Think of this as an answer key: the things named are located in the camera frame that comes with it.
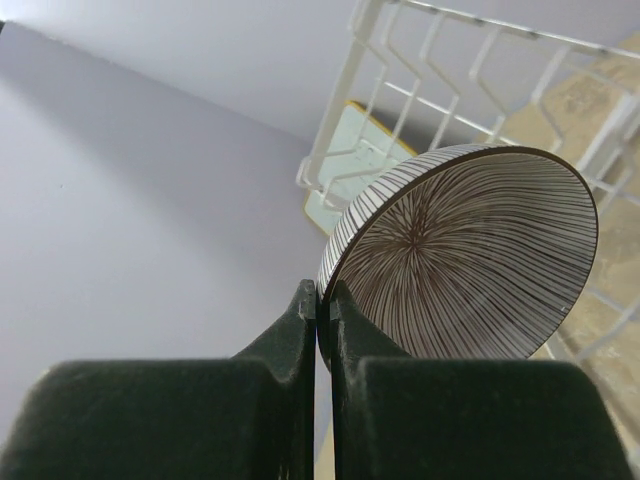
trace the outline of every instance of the radial stripe pattern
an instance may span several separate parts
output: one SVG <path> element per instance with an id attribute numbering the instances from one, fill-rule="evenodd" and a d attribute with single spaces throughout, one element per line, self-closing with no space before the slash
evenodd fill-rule
<path id="1" fill-rule="evenodd" d="M 578 174 L 526 147 L 464 145 L 407 160 L 345 211 L 324 252 L 324 301 L 346 281 L 379 328 L 422 358 L 526 358 L 591 270 L 597 215 Z"/>

